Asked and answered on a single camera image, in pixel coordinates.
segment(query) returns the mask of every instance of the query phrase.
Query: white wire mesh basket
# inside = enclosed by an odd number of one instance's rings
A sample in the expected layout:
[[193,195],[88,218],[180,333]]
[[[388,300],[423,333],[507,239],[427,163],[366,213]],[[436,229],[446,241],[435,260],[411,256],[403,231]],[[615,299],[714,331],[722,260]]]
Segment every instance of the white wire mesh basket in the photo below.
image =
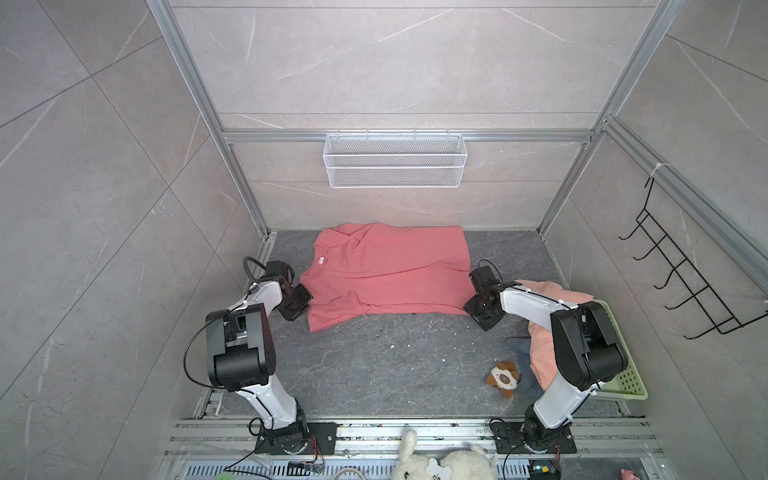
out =
[[467,149],[460,134],[335,134],[323,160],[332,188],[458,187]]

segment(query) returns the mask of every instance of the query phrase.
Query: black mounting plate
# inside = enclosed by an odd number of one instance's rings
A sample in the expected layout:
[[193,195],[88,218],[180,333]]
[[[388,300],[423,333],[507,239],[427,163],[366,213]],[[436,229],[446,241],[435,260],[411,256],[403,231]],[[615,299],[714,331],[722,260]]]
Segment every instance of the black mounting plate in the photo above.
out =
[[[333,422],[318,422],[307,423],[306,426],[310,431],[310,437],[314,435],[317,439],[317,446],[320,448],[320,453],[323,455],[333,455],[336,451],[336,430],[339,428],[339,424]],[[271,453],[272,455],[286,454],[282,448],[273,447],[269,442],[262,440],[257,441],[262,445],[256,450],[256,453]],[[313,442],[311,439],[304,451],[297,455],[314,455]]]
[[[516,454],[531,453],[525,446],[522,435],[523,422],[491,422],[491,432],[493,432],[494,440],[496,441],[496,452],[507,455],[508,453]],[[563,429],[560,434],[560,438],[555,441],[560,446],[560,453],[576,453],[576,444],[573,440],[570,427]],[[552,447],[546,452],[538,453],[552,453],[557,454],[557,447]]]

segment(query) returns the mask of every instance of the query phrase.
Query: peach colored cloth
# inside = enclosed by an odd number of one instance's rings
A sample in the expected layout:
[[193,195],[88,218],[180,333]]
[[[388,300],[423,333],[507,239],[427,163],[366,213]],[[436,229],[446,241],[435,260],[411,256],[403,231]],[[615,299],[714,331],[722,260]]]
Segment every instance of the peach colored cloth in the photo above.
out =
[[461,227],[347,223],[324,230],[301,276],[313,295],[310,332],[365,313],[466,315],[475,295]]
[[[517,280],[536,293],[546,295],[555,300],[566,302],[591,302],[594,296],[588,293],[565,290],[555,282],[533,282]],[[554,360],[554,342],[552,333],[537,323],[528,322],[528,333],[531,334],[531,370],[533,370],[539,385],[546,390],[558,374],[558,364]]]

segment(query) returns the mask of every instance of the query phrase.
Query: red shirt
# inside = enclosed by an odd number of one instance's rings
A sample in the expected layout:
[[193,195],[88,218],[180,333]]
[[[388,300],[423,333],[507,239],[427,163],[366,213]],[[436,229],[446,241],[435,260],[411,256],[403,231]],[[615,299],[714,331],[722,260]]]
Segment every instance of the red shirt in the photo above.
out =
[[461,227],[347,223],[324,230],[301,276],[310,332],[364,313],[453,313],[475,295]]

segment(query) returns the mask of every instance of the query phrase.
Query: robotic arm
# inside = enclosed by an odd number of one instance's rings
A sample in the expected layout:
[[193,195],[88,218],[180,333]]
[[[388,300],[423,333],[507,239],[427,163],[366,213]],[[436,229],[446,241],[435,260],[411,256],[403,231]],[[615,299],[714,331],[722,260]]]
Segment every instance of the robotic arm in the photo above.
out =
[[528,408],[522,440],[533,452],[553,447],[584,400],[627,368],[627,354],[600,303],[573,303],[540,295],[518,283],[502,284],[489,266],[470,273],[475,295],[464,309],[484,330],[506,313],[552,332],[558,374]]
[[268,322],[276,308],[288,321],[309,309],[312,294],[292,282],[290,265],[267,262],[265,274],[251,283],[243,298],[227,310],[208,314],[206,343],[211,385],[248,400],[271,446],[299,453],[309,438],[306,417],[274,374],[276,353]]

